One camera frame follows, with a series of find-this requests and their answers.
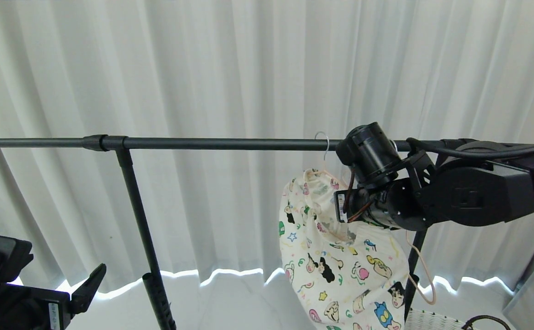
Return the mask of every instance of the blue star print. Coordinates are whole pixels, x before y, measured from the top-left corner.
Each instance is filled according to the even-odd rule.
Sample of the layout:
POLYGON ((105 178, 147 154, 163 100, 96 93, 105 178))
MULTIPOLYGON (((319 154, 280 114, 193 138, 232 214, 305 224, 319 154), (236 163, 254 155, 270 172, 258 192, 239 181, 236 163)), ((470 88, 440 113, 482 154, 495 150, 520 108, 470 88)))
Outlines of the blue star print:
POLYGON ((292 232, 289 236, 288 236, 288 240, 290 240, 291 242, 294 242, 294 240, 297 240, 298 237, 296 236, 296 233, 295 232, 292 232))

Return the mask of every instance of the white wicker basket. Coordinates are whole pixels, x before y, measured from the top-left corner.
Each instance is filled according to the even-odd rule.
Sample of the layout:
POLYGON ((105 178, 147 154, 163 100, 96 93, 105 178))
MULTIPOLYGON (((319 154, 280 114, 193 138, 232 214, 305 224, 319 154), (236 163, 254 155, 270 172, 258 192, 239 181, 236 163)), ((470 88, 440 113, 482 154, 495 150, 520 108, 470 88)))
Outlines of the white wicker basket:
POLYGON ((461 330, 465 322, 429 311, 410 309, 405 330, 461 330))

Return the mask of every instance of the black rack leg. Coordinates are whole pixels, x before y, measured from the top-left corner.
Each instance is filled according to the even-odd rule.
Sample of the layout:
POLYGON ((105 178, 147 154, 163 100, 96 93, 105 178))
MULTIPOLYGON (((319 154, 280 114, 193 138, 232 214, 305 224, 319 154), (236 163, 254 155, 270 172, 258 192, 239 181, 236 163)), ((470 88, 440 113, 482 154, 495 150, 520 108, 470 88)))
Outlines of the black rack leg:
POLYGON ((175 326, 175 321, 171 315, 170 304, 167 299, 165 287, 163 286, 161 270, 156 259, 149 225, 147 224, 147 217, 145 216, 145 209, 143 207, 141 193, 139 192, 137 177, 134 175, 133 159, 130 156, 129 149, 124 148, 116 150, 116 156, 118 157, 118 163, 122 168, 122 175, 124 176, 130 203, 133 206, 134 217, 137 220, 139 234, 141 234, 141 241, 145 248, 145 255, 147 256, 149 268, 151 268, 151 272, 143 275, 143 283, 147 290, 147 295, 151 301, 159 328, 161 330, 176 330, 177 327, 175 326))
MULTIPOLYGON (((412 243, 413 246, 417 247, 420 251, 422 251, 422 245, 424 244, 424 239, 426 238, 426 230, 424 231, 417 231, 416 236, 414 238, 414 243, 412 243)), ((406 294, 405 294, 405 318, 408 318, 408 313, 410 312, 410 307, 412 306, 412 301, 414 301, 414 295, 416 295, 416 286, 418 285, 418 281, 420 278, 416 275, 414 275, 414 271, 416 271, 416 264, 418 263, 418 253, 414 251, 414 249, 410 249, 410 256, 408 257, 408 267, 410 267, 410 275, 412 278, 416 281, 416 285, 412 284, 411 280, 409 280, 406 284, 406 294)))

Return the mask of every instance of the curtain fold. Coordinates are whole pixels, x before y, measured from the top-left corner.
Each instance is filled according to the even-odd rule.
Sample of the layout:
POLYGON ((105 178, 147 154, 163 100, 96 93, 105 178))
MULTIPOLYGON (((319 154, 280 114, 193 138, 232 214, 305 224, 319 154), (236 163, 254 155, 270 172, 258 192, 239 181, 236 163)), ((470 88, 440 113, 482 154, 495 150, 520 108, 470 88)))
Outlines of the curtain fold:
MULTIPOLYGON (((0 138, 343 138, 372 121, 396 140, 534 143, 534 2, 0 2, 0 138)), ((202 281, 280 267, 281 189, 324 165, 309 152, 132 153, 161 269, 202 281)), ((74 284, 104 262, 107 292, 147 271, 111 153, 0 150, 0 234, 33 242, 25 284, 74 284)), ((438 224, 423 249, 453 287, 513 288, 533 253, 534 215, 438 224)))

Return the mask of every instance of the cartoon print shirt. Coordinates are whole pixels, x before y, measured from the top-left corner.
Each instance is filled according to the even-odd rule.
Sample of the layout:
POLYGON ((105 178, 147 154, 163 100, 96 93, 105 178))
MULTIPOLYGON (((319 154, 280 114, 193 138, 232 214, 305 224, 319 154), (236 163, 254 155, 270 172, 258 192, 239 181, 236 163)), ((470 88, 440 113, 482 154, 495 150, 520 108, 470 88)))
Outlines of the cartoon print shirt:
POLYGON ((305 171, 284 188, 279 246, 292 287, 321 330, 401 330, 406 255, 382 227, 336 220, 338 182, 305 171))

